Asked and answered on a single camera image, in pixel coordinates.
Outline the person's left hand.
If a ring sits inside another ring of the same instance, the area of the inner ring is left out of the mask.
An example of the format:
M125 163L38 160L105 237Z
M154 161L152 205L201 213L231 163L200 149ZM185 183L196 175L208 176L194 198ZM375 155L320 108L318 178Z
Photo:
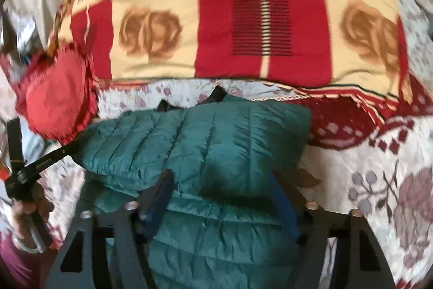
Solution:
M26 223L26 217L38 213L44 222L48 221L54 204L49 201L42 186L36 183L32 188L32 202L14 201L12 204L12 228L14 236L28 249L37 249L32 238L30 228Z

